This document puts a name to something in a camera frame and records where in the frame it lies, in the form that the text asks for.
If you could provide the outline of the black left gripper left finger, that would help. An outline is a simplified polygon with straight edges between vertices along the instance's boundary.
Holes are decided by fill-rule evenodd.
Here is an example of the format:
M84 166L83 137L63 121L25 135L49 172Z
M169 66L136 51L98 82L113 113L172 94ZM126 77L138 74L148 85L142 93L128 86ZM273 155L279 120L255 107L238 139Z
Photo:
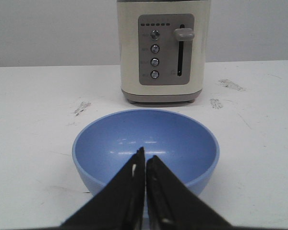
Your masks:
M145 198L141 147L111 181L60 226L60 230L140 230Z

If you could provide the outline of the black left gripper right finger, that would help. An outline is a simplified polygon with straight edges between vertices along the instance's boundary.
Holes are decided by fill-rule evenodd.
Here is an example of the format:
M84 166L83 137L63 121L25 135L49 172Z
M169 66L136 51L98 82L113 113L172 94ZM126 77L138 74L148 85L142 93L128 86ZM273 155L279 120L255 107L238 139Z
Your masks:
M229 230L233 226L194 195L157 156L146 164L152 230Z

